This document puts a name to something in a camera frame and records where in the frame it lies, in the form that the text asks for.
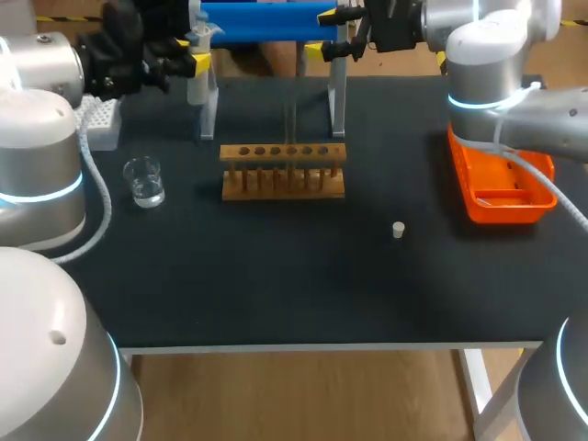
blue light ring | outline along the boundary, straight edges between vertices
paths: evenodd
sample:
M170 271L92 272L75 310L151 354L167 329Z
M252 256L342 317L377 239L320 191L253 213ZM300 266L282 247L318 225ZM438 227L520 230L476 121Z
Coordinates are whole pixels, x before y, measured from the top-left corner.
M0 199L5 202L11 204L30 204L34 202L45 202L47 200L53 200L57 198L61 198L69 193L72 193L76 190L80 184L82 184L83 176L82 173L75 179L75 181L67 186L66 188L56 191L54 193L50 193L48 195L40 195L40 196L11 196L5 195L4 193L0 193Z

white pipette tip box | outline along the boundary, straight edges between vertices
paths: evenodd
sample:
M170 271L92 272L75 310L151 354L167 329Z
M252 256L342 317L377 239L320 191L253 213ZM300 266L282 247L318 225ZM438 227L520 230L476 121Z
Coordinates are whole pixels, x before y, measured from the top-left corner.
M93 106L96 98L84 96L82 104L75 110L77 129L80 129L84 113ZM98 105L94 116L87 125L87 137L93 152L116 150L119 145L121 126L120 100L111 99Z

black cloth surface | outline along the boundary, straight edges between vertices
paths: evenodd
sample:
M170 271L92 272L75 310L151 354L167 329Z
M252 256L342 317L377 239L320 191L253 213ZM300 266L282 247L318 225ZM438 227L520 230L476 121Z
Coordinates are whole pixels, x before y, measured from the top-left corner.
M326 83L303 84L297 140L325 141ZM284 142L289 87L221 82L216 140L199 145L180 83L126 98L119 148L95 155L111 227L64 266L120 346L541 340L588 306L588 235L561 206L531 227L468 220L441 77L348 80L346 199L222 202L219 145ZM142 154L162 165L156 209L136 208L122 177ZM588 212L582 166L556 167ZM69 248L102 214L85 185L88 223Z

small white cap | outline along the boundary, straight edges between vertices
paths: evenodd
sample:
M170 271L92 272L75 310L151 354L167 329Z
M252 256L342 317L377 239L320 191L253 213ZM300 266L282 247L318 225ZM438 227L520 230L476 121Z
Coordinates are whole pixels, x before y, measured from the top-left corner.
M402 222L394 222L392 224L392 234L394 239L400 239L404 234L404 224Z

white cable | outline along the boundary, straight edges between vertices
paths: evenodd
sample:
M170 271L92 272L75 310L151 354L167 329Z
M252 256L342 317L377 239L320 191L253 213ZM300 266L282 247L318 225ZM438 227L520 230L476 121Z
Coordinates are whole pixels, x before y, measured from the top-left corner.
M541 184L547 187L549 191L560 200L561 205L563 205L563 207L571 214L571 216L582 226L582 228L586 230L586 232L588 232L588 219L586 219L586 217L578 210L578 208L573 205L568 197L558 188L558 186L552 183L547 176L543 175L543 173L537 170L535 166L525 161L518 154L502 152L502 157L519 164L521 167L527 170L527 172L533 175Z
M80 124L80 129L78 131L78 140L80 143L82 157L84 158L84 162L86 163L88 170L90 171L90 175L92 175L92 177L94 178L96 185L98 187L98 191L100 192L100 196L102 197L102 205L104 207L102 221L100 222L100 226L88 242L84 243L77 250L72 251L69 254L51 259L51 261L57 265L62 265L67 262L71 262L74 259L80 257L81 255L84 255L92 248L94 248L94 246L100 241L100 239L102 239L104 234L107 232L108 225L110 224L110 220L112 219L112 200L110 199L110 193L108 192L107 183L104 182L104 178L100 174L98 167L96 167L96 163L92 158L92 153L90 152L90 146L88 144L87 137L87 126L90 120L92 120L92 117L100 109L102 104L102 101L100 101L98 98L94 100L90 108L82 116L82 122Z

